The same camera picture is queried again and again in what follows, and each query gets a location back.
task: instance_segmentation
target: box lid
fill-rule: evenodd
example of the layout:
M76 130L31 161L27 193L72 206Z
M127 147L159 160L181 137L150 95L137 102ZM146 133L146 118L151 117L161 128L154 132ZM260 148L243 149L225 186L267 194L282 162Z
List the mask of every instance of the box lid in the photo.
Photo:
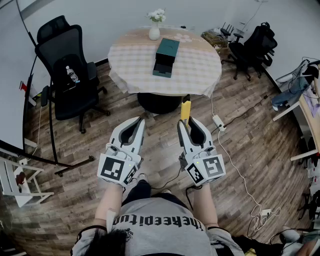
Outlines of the box lid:
M176 57L179 43L176 40L163 38L156 53Z

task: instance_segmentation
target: checkered tablecloth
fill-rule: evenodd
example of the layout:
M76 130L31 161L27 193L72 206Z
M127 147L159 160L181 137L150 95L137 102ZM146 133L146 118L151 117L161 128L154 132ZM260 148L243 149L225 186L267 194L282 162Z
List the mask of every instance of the checkered tablecloth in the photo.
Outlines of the checkered tablecloth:
M216 50L187 30L160 28L160 38L149 39L149 29L128 32L108 53L109 76L123 93L196 94L210 96L222 68ZM153 75L156 51L162 40L180 41L171 78Z

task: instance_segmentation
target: vase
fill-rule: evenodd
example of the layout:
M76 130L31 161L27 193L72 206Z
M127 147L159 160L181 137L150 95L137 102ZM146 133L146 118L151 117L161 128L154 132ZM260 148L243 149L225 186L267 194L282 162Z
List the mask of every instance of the vase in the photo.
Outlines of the vase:
M151 29L149 30L149 38L151 40L158 40L160 37L160 30L158 28L158 22L152 21Z

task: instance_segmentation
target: floor plank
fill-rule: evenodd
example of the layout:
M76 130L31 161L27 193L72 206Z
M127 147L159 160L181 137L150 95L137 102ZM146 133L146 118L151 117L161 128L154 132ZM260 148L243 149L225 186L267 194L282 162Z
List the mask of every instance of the floor plank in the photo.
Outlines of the floor plank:
M18 208L15 199L3 197L0 200L0 219L6 231L31 256L65 256L73 246L78 232L90 225L95 209L100 201L106 183L97 179L100 153L104 151L113 128L123 121L143 116L146 121L145 138L140 155L144 158L141 172L149 176L153 187L161 187L174 178L179 171L178 157L182 152L177 134L180 109L164 115L146 112L138 103L136 94L122 93L108 76L109 64L98 67L100 86L105 86L108 94L100 94L99 106L111 111L111 116L89 110L84 117L86 134L78 131L78 119L57 121L53 118L53 130L58 158L61 162L74 164L89 155L95 161L78 169L66 172L63 177L54 175L61 167L29 161L34 167L44 168L46 173L38 176L38 183L44 192L54 192L41 205ZM264 209L281 207L281 215L273 217L254 238L267 243L282 225L292 228L307 228L308 215L298 221L297 208L302 203L302 193L308 188L306 171L298 162L290 161L290 156L299 154L296 148L299 140L298 128L286 115L277 122L270 98L277 94L265 74L258 79L251 70L251 82L240 73L233 80L235 66L222 66L222 76L211 99L205 96L191 96L191 116L202 122L210 131L216 127L212 121L212 109L225 124L235 117L220 142L231 155L232 162L246 178L248 191ZM26 137L34 142L38 137L40 105L28 112ZM244 182L231 165L227 154L218 143L218 131L212 134L213 143L222 154L226 175L211 183L211 191L216 205L219 225L232 235L246 235L251 221L250 213L255 206L246 194ZM39 148L36 156L53 160L50 141L49 110L41 110ZM192 184L185 172L168 188L185 204L185 188Z

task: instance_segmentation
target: table base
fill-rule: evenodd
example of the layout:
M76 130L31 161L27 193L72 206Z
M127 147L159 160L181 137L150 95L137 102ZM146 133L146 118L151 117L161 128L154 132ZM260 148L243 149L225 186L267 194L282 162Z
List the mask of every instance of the table base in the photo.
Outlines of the table base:
M153 93L138 93L138 102L147 111L155 114L167 114L181 103L182 96L164 96Z

